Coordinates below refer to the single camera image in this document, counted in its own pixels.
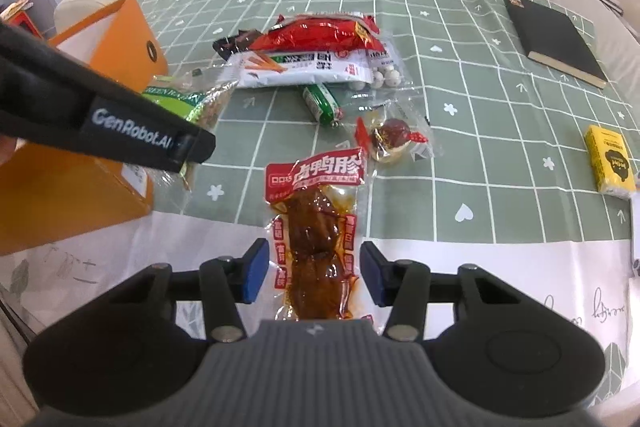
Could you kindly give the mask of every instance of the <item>white snack package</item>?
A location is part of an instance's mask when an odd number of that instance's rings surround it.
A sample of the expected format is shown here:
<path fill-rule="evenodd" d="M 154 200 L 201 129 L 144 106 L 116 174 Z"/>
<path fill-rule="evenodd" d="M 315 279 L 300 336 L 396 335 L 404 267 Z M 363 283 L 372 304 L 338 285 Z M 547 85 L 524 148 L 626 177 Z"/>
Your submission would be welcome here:
<path fill-rule="evenodd" d="M 249 51 L 232 55 L 229 63 L 240 65 L 239 88 L 373 82 L 365 50 L 268 54 Z"/>

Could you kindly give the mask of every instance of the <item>person's finger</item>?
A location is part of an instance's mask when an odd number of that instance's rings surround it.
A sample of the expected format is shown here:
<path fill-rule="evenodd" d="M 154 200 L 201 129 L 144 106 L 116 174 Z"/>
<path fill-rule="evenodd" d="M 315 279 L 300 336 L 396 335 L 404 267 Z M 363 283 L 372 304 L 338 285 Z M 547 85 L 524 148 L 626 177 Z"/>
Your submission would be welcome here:
<path fill-rule="evenodd" d="M 15 138 L 0 136 L 0 165 L 14 154 L 16 141 Z"/>

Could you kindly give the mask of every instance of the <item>orange box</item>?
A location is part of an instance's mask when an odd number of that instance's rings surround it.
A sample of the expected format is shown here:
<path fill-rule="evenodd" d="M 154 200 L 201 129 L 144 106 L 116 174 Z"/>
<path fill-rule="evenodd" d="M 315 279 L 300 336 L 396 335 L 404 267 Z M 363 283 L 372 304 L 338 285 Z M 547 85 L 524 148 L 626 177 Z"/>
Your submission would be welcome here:
<path fill-rule="evenodd" d="M 119 0 L 60 33 L 52 46 L 141 92 L 167 74 L 137 0 Z M 146 216 L 153 187 L 143 169 L 27 143 L 0 166 L 0 255 Z"/>

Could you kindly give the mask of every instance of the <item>green snack package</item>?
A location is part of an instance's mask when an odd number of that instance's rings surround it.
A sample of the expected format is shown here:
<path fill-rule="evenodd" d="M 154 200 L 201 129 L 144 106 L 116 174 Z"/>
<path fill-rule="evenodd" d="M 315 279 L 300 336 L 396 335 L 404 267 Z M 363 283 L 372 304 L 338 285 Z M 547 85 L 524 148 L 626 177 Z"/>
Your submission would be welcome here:
<path fill-rule="evenodd" d="M 342 110 L 324 84 L 313 84 L 302 90 L 306 107 L 317 122 L 322 125 L 335 126 L 342 119 Z"/>
<path fill-rule="evenodd" d="M 227 66 L 197 68 L 181 77 L 154 76 L 142 96 L 166 110 L 208 131 L 218 118 L 238 85 L 237 75 Z M 193 166 L 185 163 L 180 177 L 190 190 Z M 162 176 L 165 182 L 170 177 Z"/>

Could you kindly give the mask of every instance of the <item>green checkered tablecloth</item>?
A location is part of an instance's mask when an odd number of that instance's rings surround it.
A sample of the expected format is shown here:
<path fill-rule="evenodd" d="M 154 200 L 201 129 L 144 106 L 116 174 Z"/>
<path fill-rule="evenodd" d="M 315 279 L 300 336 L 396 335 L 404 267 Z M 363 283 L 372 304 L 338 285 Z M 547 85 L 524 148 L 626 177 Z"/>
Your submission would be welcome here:
<path fill-rule="evenodd" d="M 534 0 L 548 4 L 546 0 Z M 612 79 L 598 90 L 526 58 L 502 0 L 139 0 L 172 73 L 218 59 L 213 40 L 279 13 L 360 11 L 394 35 L 444 154 L 381 167 L 367 237 L 470 243 L 628 239 L 628 202 L 599 195 L 582 136 L 621 132 L 637 171 L 640 136 Z M 591 22 L 567 12 L 590 46 Z M 264 224 L 264 167 L 331 150 L 296 89 L 236 90 L 196 169 L 193 192 L 156 190 L 156 210 Z"/>

